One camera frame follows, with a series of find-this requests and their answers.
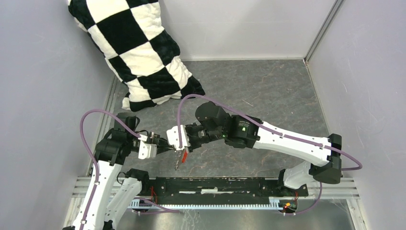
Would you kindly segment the metal key holder red handle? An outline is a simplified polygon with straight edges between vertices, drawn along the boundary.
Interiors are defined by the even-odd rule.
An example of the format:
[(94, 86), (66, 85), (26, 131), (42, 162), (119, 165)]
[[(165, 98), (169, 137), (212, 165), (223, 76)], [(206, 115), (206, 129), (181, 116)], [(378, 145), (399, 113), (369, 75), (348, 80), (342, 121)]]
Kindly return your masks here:
[(189, 149), (185, 147), (184, 149), (175, 151), (176, 159), (175, 159), (175, 170), (178, 171), (181, 164), (186, 161), (186, 158), (189, 154)]

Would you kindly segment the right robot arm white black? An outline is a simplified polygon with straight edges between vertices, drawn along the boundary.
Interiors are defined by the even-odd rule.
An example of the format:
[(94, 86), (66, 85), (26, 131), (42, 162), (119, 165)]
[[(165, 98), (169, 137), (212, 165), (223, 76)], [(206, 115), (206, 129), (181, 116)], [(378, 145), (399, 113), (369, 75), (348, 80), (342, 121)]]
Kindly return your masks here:
[(233, 148), (272, 150), (302, 159), (299, 165), (280, 171), (276, 188), (283, 196), (313, 181), (340, 183), (340, 135), (318, 138), (294, 133), (256, 117), (230, 115), (213, 102), (200, 105), (195, 111), (195, 117), (197, 124), (185, 126), (190, 150), (222, 139)]

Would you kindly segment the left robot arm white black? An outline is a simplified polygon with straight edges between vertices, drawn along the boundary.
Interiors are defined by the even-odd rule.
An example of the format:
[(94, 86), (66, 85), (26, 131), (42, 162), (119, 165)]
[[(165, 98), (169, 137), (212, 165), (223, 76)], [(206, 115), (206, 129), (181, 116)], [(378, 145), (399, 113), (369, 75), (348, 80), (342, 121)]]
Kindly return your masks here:
[[(91, 151), (84, 137), (83, 123), (89, 114), (96, 112), (109, 115), (115, 124), (96, 145), (95, 151)], [(148, 172), (131, 169), (125, 173), (119, 191), (110, 197), (125, 159), (131, 152), (136, 152), (143, 160), (173, 149), (160, 135), (136, 132), (137, 121), (135, 116), (125, 116), (124, 113), (115, 116), (101, 109), (90, 110), (82, 116), (80, 136), (91, 157), (93, 171), (84, 202), (73, 223), (66, 227), (67, 230), (115, 230), (130, 202), (137, 195), (149, 192)]]

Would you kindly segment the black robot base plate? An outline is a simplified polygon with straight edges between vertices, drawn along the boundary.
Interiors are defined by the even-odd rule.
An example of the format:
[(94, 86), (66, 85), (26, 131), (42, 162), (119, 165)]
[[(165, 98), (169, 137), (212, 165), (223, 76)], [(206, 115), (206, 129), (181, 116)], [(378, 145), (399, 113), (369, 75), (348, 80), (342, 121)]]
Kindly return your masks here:
[(143, 184), (139, 194), (159, 205), (262, 205), (269, 198), (308, 195), (305, 184), (291, 189), (269, 177), (156, 177)]

